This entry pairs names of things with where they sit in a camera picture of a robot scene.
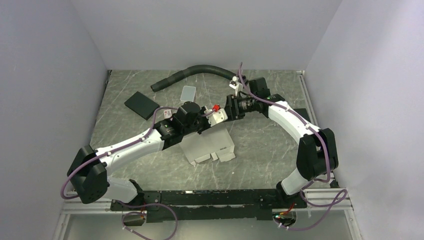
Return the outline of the white cardboard box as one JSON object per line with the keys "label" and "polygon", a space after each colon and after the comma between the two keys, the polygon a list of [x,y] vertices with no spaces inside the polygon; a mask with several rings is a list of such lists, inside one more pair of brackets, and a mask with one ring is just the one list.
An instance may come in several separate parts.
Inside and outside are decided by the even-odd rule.
{"label": "white cardboard box", "polygon": [[185,136],[180,147],[187,161],[195,166],[205,161],[228,162],[236,157],[235,144],[224,123],[219,123],[201,134]]}

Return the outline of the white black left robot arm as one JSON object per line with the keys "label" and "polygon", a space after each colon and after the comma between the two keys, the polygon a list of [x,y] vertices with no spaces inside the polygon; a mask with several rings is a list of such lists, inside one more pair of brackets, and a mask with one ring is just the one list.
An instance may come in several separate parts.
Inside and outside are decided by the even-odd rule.
{"label": "white black left robot arm", "polygon": [[120,167],[143,156],[160,152],[179,144],[191,133],[201,133],[211,127],[209,117],[220,107],[200,107],[185,102],[170,118],[152,122],[151,127],[134,137],[111,146],[93,149],[90,145],[80,148],[67,172],[67,183],[76,191],[76,198],[83,204],[91,204],[100,198],[124,202],[131,210],[144,203],[143,190],[132,179],[112,177]]}

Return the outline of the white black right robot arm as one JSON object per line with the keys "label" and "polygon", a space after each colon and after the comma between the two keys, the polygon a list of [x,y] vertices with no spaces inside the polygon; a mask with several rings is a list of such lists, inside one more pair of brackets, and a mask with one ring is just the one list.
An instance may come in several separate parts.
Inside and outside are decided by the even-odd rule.
{"label": "white black right robot arm", "polygon": [[296,168],[276,185],[275,200],[280,207],[289,207],[295,195],[314,181],[329,182],[331,172],[339,166],[335,134],[331,129],[312,124],[281,95],[271,94],[263,77],[244,81],[234,76],[229,86],[235,91],[226,97],[224,109],[229,121],[258,112],[280,125],[298,144]]}

